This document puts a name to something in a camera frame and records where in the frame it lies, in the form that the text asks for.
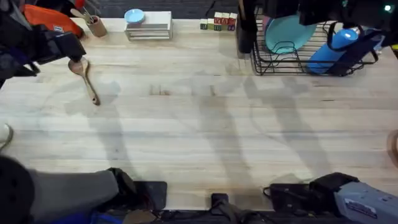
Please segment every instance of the wooden countertop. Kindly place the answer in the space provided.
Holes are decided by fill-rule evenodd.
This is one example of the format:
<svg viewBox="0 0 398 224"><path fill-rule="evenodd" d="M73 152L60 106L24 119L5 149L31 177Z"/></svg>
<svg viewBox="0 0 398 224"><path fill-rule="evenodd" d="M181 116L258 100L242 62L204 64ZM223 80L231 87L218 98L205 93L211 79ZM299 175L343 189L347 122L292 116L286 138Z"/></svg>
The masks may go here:
<svg viewBox="0 0 398 224"><path fill-rule="evenodd" d="M102 105L91 104L68 59L13 78L0 121L16 131L5 153L48 172L121 167L169 184L167 208L204 208L212 192L264 208L261 188L339 171L398 195L386 138L398 128L398 63L346 78L255 77L237 59L233 32L174 20L171 41L130 43L122 19L83 41Z"/></svg>

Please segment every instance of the small blue dish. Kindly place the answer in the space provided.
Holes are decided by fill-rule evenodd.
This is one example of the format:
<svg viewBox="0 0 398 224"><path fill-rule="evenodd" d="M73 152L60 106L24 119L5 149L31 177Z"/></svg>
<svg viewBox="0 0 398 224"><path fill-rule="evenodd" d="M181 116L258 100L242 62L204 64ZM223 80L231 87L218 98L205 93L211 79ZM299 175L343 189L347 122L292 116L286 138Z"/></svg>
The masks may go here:
<svg viewBox="0 0 398 224"><path fill-rule="evenodd" d="M273 19L265 32L267 48L275 54L292 53L312 37L316 24L303 26L298 15Z"/></svg>
<svg viewBox="0 0 398 224"><path fill-rule="evenodd" d="M130 9L124 14L124 19L130 24L142 22L144 18L145 14L141 9Z"/></svg>

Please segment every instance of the blue bottle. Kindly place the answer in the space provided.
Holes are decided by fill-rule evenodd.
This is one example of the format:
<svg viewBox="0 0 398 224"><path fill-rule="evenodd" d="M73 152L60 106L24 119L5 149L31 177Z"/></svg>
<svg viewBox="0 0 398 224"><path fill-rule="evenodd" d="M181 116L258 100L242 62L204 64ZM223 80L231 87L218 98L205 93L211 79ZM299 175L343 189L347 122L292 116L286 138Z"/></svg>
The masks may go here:
<svg viewBox="0 0 398 224"><path fill-rule="evenodd" d="M331 45L333 48L338 49L352 44L358 39L358 34L351 29L342 29L333 36ZM328 47L325 43L323 46L315 52L310 60L318 61L331 61L336 62L345 51L336 52ZM308 69L312 73L323 74L326 73L334 63L308 63Z"/></svg>

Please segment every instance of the blue object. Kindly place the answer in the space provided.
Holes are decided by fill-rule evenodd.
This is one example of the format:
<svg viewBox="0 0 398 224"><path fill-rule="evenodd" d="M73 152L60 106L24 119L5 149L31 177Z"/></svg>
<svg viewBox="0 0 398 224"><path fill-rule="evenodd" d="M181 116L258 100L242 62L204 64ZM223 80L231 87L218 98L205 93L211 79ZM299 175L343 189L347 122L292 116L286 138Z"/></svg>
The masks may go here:
<svg viewBox="0 0 398 224"><path fill-rule="evenodd" d="M337 34L333 36L333 40L331 45L333 48L342 48L349 44L352 44L358 39L358 34L352 29L342 29ZM345 53L336 52L328 47L328 44L325 43L323 46L315 52L310 58L310 60L318 60L318 61L331 61L336 62L339 58ZM310 72L316 74L326 73L330 67L333 66L334 63L308 63L308 69Z"/></svg>
<svg viewBox="0 0 398 224"><path fill-rule="evenodd" d="M145 18L144 11L141 9L130 9L124 14L124 19L128 23L139 23Z"/></svg>
<svg viewBox="0 0 398 224"><path fill-rule="evenodd" d="M287 54L301 48L312 37L317 25L303 26L298 15L273 19L265 31L267 48L275 54Z"/></svg>
<svg viewBox="0 0 398 224"><path fill-rule="evenodd" d="M90 217L90 212L76 213L67 217L63 217L55 222L52 222L51 224L90 224Z"/></svg>

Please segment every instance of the utensil holder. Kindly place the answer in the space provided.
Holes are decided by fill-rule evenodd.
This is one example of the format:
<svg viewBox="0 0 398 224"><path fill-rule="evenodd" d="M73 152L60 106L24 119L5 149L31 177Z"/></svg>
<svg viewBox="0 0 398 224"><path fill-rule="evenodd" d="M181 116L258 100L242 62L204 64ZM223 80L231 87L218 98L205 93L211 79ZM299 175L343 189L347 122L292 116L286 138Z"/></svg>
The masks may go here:
<svg viewBox="0 0 398 224"><path fill-rule="evenodd" d="M96 37L102 37L106 35L107 31L104 24L101 21L101 18L99 18L98 16L91 16L91 18L94 20L94 22L93 23L86 22L86 24L93 33L93 35Z"/></svg>

